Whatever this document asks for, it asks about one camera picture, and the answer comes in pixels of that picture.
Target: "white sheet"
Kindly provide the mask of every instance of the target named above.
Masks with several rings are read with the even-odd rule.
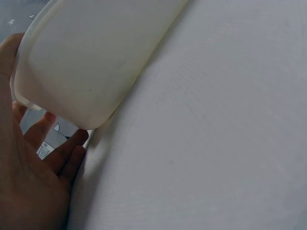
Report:
[[[195,0],[73,191],[70,230],[307,229],[307,2]]]

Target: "white plastic container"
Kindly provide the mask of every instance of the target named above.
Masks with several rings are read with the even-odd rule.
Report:
[[[26,32],[12,92],[82,129],[119,106],[188,0],[58,0]]]

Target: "finger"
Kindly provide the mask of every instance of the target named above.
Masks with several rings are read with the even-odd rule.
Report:
[[[59,173],[59,180],[62,182],[68,192],[71,191],[71,186],[76,178],[85,153],[85,148],[82,146],[75,147],[67,163]]]
[[[17,122],[20,124],[22,118],[24,117],[25,112],[27,112],[27,107],[23,106],[22,104],[18,102],[13,102],[13,116],[17,120]]]
[[[75,134],[69,138],[64,144],[56,148],[50,153],[44,161],[53,169],[55,174],[58,174],[63,166],[66,164],[72,151],[76,146],[83,145],[88,139],[88,132],[79,129]]]
[[[15,56],[24,34],[14,34],[6,38],[0,45],[0,76],[8,80],[14,68]]]
[[[37,151],[56,122],[56,119],[57,117],[53,114],[45,113],[44,117],[32,125],[24,134],[24,139]]]

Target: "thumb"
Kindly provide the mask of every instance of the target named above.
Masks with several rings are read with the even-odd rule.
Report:
[[[15,56],[24,34],[13,34],[0,45],[0,75],[10,80],[14,68]]]

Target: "hand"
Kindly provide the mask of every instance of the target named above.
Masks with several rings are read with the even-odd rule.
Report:
[[[23,34],[0,45],[0,229],[61,229],[88,133],[78,130],[43,161],[36,152],[56,121],[50,113],[24,135],[26,108],[12,104],[10,77]]]

